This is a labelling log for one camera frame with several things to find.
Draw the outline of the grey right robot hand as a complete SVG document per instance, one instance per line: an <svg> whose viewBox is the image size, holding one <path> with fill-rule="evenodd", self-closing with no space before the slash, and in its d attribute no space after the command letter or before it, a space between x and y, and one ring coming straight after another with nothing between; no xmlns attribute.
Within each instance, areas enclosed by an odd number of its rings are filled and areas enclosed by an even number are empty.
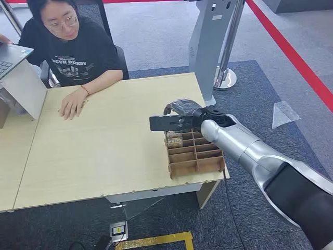
<svg viewBox="0 0 333 250"><path fill-rule="evenodd" d="M163 115L169 115L172 112L177 113L180 118L169 122L165 131L187 131L194 129L200 131L202 121L200 116L205 111L198 103L191 99L178 99L167 104Z"/></svg>

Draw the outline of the person's left hand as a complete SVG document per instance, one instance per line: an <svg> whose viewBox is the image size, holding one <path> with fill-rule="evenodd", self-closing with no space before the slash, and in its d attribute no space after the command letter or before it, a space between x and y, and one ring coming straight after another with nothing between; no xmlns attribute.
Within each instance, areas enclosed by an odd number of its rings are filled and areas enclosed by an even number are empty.
<svg viewBox="0 0 333 250"><path fill-rule="evenodd" d="M79 116L81 112L82 105L88 94L84 86L80 86L75 91L66 96L61 102L59 110L60 116L65 120L72 120L75 116Z"/></svg>

